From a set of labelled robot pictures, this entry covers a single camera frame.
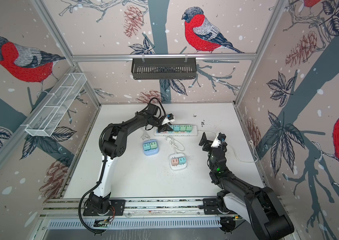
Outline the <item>teal charger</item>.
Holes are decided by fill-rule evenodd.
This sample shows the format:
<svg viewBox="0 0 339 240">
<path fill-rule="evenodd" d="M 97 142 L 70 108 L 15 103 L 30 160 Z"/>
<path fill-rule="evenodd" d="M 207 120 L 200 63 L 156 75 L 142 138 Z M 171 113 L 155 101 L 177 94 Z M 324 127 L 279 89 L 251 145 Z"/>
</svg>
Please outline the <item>teal charger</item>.
<svg viewBox="0 0 339 240">
<path fill-rule="evenodd" d="M 180 125 L 173 125 L 173 131 L 179 132 L 180 131 Z"/>
<path fill-rule="evenodd" d="M 149 150 L 151 150 L 150 143 L 144 143 L 144 144 L 143 144 L 143 150 L 144 150 L 144 151 L 149 151 Z"/>
</svg>

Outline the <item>white long power strip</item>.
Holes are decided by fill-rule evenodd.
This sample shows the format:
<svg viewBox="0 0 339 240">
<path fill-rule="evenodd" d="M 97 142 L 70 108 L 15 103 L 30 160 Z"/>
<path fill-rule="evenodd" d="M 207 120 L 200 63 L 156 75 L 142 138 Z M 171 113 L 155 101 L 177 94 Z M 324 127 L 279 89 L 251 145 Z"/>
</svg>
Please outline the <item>white long power strip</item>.
<svg viewBox="0 0 339 240">
<path fill-rule="evenodd" d="M 163 132 L 163 133 L 157 133 L 157 127 L 154 127 L 154 135 L 155 136 L 163 136 L 163 137 L 190 137 L 190 136 L 197 136 L 198 135 L 198 131 L 197 131 L 197 126 L 196 125 L 192 125 L 193 126 L 193 130 L 192 132 Z"/>
</svg>

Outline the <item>light green charger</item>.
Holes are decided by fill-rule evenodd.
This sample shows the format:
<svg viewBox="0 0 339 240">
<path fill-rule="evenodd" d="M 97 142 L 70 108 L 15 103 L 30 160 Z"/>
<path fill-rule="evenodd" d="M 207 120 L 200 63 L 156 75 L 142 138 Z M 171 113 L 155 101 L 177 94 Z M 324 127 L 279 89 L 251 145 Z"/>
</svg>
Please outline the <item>light green charger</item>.
<svg viewBox="0 0 339 240">
<path fill-rule="evenodd" d="M 187 132 L 192 132 L 193 126 L 192 125 L 186 125 L 186 131 Z"/>
</svg>

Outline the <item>blue square power strip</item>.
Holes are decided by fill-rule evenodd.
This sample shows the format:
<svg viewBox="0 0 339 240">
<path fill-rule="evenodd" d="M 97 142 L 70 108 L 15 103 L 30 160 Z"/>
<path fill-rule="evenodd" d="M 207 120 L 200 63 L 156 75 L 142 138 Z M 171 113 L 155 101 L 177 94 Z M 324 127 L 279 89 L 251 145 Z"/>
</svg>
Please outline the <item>blue square power strip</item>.
<svg viewBox="0 0 339 240">
<path fill-rule="evenodd" d="M 157 140 L 147 140 L 142 144 L 143 153 L 146 156 L 156 155 L 159 152 L 159 146 Z"/>
</svg>

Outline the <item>white square power strip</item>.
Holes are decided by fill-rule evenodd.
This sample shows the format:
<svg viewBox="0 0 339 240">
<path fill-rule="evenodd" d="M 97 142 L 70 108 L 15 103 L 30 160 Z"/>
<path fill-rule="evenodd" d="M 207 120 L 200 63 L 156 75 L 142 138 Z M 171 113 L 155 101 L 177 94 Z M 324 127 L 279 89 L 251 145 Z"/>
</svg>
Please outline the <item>white square power strip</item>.
<svg viewBox="0 0 339 240">
<path fill-rule="evenodd" d="M 173 171 L 181 171 L 187 168 L 187 159 L 183 153 L 170 155 L 169 162 Z"/>
</svg>

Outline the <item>pink charger plug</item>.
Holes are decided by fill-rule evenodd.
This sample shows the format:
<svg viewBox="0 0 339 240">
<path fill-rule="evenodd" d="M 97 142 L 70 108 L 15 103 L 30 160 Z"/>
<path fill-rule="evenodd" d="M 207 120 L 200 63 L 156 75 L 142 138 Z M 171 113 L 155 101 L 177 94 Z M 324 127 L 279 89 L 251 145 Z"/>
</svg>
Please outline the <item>pink charger plug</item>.
<svg viewBox="0 0 339 240">
<path fill-rule="evenodd" d="M 178 158 L 171 159 L 171 165 L 172 165 L 173 167 L 178 166 L 178 165 L 179 165 L 179 163 L 178 163 Z"/>
</svg>

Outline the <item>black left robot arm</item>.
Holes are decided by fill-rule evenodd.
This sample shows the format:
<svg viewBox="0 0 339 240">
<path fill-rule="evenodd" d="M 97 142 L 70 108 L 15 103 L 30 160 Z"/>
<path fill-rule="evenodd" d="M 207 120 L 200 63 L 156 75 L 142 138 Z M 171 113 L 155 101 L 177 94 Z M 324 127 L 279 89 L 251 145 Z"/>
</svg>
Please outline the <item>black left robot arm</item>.
<svg viewBox="0 0 339 240">
<path fill-rule="evenodd" d="M 170 130 L 174 122 L 173 114 L 166 113 L 162 103 L 156 97 L 151 98 L 146 107 L 134 113 L 130 120 L 118 124 L 109 124 L 100 134 L 98 145 L 102 154 L 101 171 L 96 185 L 81 197 L 78 214 L 84 216 L 105 216 L 114 210 L 110 201 L 111 181 L 115 171 L 115 162 L 127 147 L 127 137 L 134 131 L 147 126 L 156 127 L 160 132 Z"/>
</svg>

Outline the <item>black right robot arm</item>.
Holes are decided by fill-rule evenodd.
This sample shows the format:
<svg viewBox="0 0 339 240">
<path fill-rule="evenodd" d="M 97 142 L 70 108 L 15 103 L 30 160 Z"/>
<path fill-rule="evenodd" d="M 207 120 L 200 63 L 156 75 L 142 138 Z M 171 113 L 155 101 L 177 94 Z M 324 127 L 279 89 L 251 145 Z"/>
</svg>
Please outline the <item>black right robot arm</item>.
<svg viewBox="0 0 339 240">
<path fill-rule="evenodd" d="M 221 188 L 217 209 L 222 214 L 235 212 L 251 224 L 259 240 L 280 240 L 294 233 L 294 225 L 276 193 L 269 187 L 257 187 L 237 177 L 226 165 L 226 135 L 213 141 L 203 133 L 199 145 L 208 152 L 211 182 Z"/>
</svg>

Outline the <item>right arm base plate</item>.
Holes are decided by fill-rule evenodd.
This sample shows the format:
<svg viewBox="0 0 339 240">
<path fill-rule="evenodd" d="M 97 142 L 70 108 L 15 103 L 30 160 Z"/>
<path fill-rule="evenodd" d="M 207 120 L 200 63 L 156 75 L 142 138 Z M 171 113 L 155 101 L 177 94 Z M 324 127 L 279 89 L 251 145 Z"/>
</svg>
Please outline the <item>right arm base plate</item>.
<svg viewBox="0 0 339 240">
<path fill-rule="evenodd" d="M 236 212 L 229 210 L 219 198 L 204 198 L 198 208 L 203 210 L 205 215 L 237 215 Z"/>
</svg>

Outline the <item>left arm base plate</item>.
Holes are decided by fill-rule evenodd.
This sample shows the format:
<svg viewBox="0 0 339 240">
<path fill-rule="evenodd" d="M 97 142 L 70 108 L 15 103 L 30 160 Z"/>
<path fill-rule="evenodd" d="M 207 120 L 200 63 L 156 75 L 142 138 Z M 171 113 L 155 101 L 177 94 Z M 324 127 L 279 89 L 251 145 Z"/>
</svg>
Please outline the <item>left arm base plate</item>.
<svg viewBox="0 0 339 240">
<path fill-rule="evenodd" d="M 122 216 L 126 200 L 87 200 L 84 204 L 84 216 Z"/>
</svg>

